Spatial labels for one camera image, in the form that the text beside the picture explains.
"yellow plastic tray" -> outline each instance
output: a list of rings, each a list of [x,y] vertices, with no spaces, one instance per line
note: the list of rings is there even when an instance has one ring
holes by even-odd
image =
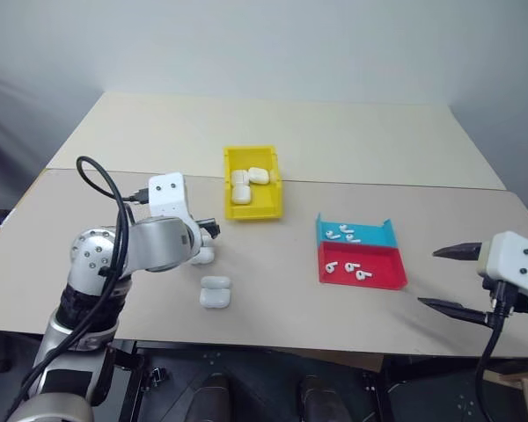
[[[271,145],[259,147],[225,147],[225,218],[230,220],[261,220],[280,218],[282,208],[282,179],[278,170],[278,157]],[[251,184],[253,199],[250,204],[237,205],[231,201],[231,172],[260,167],[268,170],[270,183]]]

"white wall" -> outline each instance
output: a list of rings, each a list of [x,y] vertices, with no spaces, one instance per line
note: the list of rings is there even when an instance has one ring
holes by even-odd
[[[528,0],[0,1],[0,148],[25,174],[103,90],[450,104],[528,206]]]

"blue tray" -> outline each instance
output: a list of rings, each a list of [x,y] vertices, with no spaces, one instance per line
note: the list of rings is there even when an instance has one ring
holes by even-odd
[[[340,242],[343,244],[353,244],[346,239],[346,235],[341,233],[341,224],[346,224],[347,229],[354,230],[354,239],[360,239],[359,244],[374,244],[376,246],[387,246],[390,248],[397,247],[397,239],[393,232],[391,220],[385,220],[381,226],[364,226],[360,224],[350,224],[345,222],[325,222],[320,219],[320,214],[317,215],[317,247],[321,242]],[[341,235],[336,239],[329,239],[326,237],[328,231],[332,231],[335,235]]]

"red tray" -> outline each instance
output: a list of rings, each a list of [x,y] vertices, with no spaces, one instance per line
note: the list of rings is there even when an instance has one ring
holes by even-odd
[[[333,273],[325,266],[330,262],[339,264]],[[347,273],[344,264],[360,264],[359,270],[372,273],[365,280],[356,278],[356,271]],[[347,286],[375,287],[398,290],[407,285],[407,276],[399,249],[367,244],[342,244],[321,242],[319,246],[319,280],[321,283],[345,284]]]

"black shoe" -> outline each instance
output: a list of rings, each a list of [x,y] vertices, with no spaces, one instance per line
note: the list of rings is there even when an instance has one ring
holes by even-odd
[[[229,381],[213,374],[195,392],[184,422],[231,422]]]
[[[352,422],[336,391],[314,375],[306,376],[299,384],[298,405],[302,422]]]

